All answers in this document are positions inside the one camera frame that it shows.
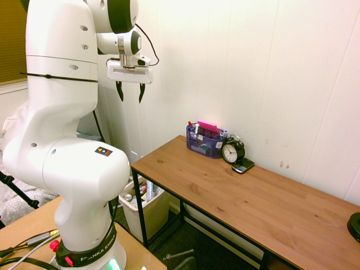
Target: green light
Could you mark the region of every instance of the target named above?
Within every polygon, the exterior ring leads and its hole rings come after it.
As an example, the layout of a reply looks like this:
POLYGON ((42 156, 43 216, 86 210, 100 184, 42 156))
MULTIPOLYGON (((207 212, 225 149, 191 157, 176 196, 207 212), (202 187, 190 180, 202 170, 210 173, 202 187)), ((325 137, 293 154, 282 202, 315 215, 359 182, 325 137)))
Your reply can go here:
POLYGON ((121 270, 120 266, 118 265, 118 262, 115 259, 111 259, 109 261, 109 265, 111 270, 121 270))

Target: robot label sticker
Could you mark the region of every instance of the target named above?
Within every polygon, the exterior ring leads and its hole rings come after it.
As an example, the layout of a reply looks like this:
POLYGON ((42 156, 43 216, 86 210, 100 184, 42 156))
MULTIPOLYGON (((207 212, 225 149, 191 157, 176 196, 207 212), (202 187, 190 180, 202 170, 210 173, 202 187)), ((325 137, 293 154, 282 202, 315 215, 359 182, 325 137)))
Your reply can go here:
POLYGON ((103 148, 103 147, 99 147, 98 149, 95 150, 95 153, 99 153, 99 154, 104 155, 104 156, 110 156, 112 151, 110 151, 110 150, 108 150, 106 148, 103 148))

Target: clock face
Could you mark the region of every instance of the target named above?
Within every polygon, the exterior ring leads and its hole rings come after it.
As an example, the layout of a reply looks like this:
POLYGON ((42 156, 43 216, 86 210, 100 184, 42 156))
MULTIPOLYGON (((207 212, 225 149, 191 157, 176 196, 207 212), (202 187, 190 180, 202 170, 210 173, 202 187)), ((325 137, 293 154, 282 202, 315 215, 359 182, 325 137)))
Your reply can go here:
POLYGON ((234 145, 224 145, 223 157, 229 163, 234 163, 237 160, 237 151, 234 145))

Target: smartphone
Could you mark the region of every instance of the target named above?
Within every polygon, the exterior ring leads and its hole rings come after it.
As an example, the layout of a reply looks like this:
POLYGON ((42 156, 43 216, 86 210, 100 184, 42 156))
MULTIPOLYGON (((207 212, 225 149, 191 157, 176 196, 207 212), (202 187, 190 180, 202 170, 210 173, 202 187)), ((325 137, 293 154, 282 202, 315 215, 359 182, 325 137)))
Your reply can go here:
POLYGON ((254 166, 255 163, 250 159, 243 158, 232 166, 232 169, 238 173, 245 173, 248 169, 254 166))

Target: black metal desk frame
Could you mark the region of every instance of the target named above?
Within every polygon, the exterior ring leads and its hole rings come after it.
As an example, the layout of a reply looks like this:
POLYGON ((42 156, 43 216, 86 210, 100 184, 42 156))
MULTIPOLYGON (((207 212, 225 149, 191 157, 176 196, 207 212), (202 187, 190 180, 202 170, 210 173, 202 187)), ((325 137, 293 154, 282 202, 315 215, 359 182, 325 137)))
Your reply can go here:
POLYGON ((257 244, 256 242, 254 242, 253 240, 247 238, 246 236, 242 235, 241 233, 239 233, 238 231, 234 230, 233 228, 231 228, 230 226, 226 225, 225 223, 223 223, 221 220, 212 217, 211 215, 209 215, 207 212, 203 211, 202 209, 200 209, 198 206, 196 206, 195 204, 193 204, 190 201, 187 201, 186 199, 180 197, 179 195, 177 195, 176 193, 174 193, 173 191, 169 190, 168 188, 162 186, 161 184, 159 184, 155 179, 151 179, 150 177, 142 174, 141 172, 135 170, 133 167, 131 167, 132 170, 132 174, 133 174, 133 180, 134 180, 134 189, 135 189, 135 193, 136 193, 136 198, 137 198, 137 206, 138 206, 138 211, 139 211, 139 219, 140 219, 140 226, 141 226, 141 232, 142 232, 142 238, 143 238, 143 245, 144 247, 146 247, 147 249, 149 249, 149 246, 152 244, 153 241, 156 240, 156 238, 158 238, 177 218, 181 218, 181 221, 184 221, 184 218, 188 218, 191 221, 195 222, 197 225, 199 225, 200 227, 204 228, 205 230, 207 230, 208 232, 212 233, 213 235, 215 235, 217 238, 221 239, 222 241, 224 241, 225 243, 229 244, 231 247, 235 248, 236 250, 238 250, 239 252, 243 253, 244 255, 246 255, 247 257, 249 257, 251 260, 253 260, 254 262, 258 263, 260 265, 259 270, 267 270, 268 267, 268 262, 270 260, 271 257, 274 257, 278 260, 280 260, 281 262, 283 262, 285 265, 289 266, 292 269, 297 270, 298 268, 292 264, 290 264, 289 262, 285 261, 284 259, 280 258, 279 256, 277 256, 276 254, 273 254, 272 252, 270 252, 269 250, 267 250, 266 248, 260 246, 259 244, 257 244), (144 214, 143 214, 143 209, 142 209, 142 203, 141 203, 141 196, 140 196, 140 187, 139 187, 139 180, 138 180, 138 175, 143 176, 145 179, 148 179, 149 181, 153 182, 154 184, 156 184, 157 186, 161 187, 163 190, 165 190, 166 192, 168 192, 169 194, 173 195, 174 197, 178 198, 180 200, 180 212, 178 213, 178 215, 176 217, 174 217, 174 219, 172 219, 170 222, 168 222, 163 228, 161 228, 151 239, 147 239, 147 235, 146 235, 146 227, 145 227, 145 219, 144 219, 144 214), (235 243, 233 243, 232 241, 230 241, 229 239, 227 239, 226 237, 222 236, 221 234, 219 234, 218 232, 216 232, 215 230, 211 229, 210 227, 208 227, 207 225, 201 223, 200 221, 198 221, 196 218, 192 217, 187 210, 185 209, 185 204, 189 205, 190 207, 194 208, 195 210, 199 211, 201 214, 205 215, 206 217, 210 218, 211 220, 215 221, 216 223, 220 224, 221 226, 223 226, 224 228, 228 229, 229 231, 233 232, 234 234, 240 236, 241 238, 243 238, 244 240, 246 240, 247 242, 253 244, 254 246, 258 247, 261 251, 264 252, 264 255, 262 257, 262 259, 257 258, 256 256, 254 256, 253 254, 251 254, 250 252, 248 252, 247 250, 243 249, 242 247, 236 245, 235 243))

